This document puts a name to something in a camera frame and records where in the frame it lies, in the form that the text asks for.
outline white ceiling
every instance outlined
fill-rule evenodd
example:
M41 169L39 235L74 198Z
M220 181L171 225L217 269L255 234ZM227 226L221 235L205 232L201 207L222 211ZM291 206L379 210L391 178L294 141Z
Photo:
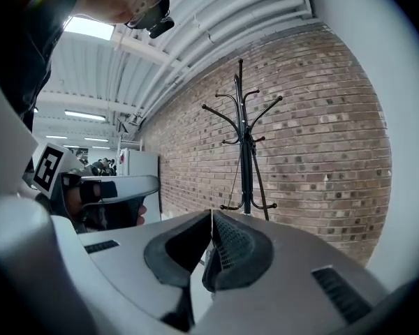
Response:
M124 25L110 41L65 32L38 97L34 134L65 135L59 144L81 147L96 145L84 137L106 137L116 147L118 121L130 132L123 137L133 137L143 119L217 59L313 21L309 0L170 0L170 16L175 27L155 40ZM105 115L106 122L67 117L65 109Z

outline finger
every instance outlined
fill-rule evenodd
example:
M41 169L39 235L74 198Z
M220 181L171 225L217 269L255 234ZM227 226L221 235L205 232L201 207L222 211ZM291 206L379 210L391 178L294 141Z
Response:
M146 206L145 205L141 205L140 206L140 208L138 209L138 215L139 216L141 216L141 215L144 215L145 213L147 212L147 208L146 208Z
M141 226L145 222L145 218L143 216L139 216L137 218L137 226Z

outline black slot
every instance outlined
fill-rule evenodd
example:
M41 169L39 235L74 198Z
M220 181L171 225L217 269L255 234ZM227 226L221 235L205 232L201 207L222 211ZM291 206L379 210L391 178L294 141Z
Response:
M105 241L101 243L90 244L88 246L84 246L84 248L86 252L90 254L90 253L95 253L99 251L104 251L105 249L113 248L116 246L119 246L119 244L111 240L111 241Z
M371 306L333 268L312 271L312 276L348 324L371 311Z

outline brown brick wall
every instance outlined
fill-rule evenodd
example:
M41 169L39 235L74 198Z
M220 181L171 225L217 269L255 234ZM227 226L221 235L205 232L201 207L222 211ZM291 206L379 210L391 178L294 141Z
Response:
M270 218L309 231L366 262L380 236L390 197L390 145L378 98L351 51L322 25L257 41L194 78L145 125L146 149L161 155L161 202L174 215L228 204L238 146L234 119L237 58L244 59L249 120L278 95L284 100L255 126ZM256 203L260 204L255 183ZM232 205L240 200L240 175ZM254 216L263 217L255 211Z

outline light fixture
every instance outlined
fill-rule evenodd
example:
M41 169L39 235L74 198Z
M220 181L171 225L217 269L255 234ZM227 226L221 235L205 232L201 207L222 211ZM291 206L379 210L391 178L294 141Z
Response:
M99 21L72 17L65 31L110 40L114 27Z
M105 121L105 117L103 115L97 115L97 114L90 114L90 113L82 113L82 112L75 112L73 110L66 110L66 115L70 115L72 117L81 117L81 118L88 118L88 119L95 119L95 120L101 120Z
M98 139L96 137L85 137L85 140L91 140L92 142L109 142L108 139Z

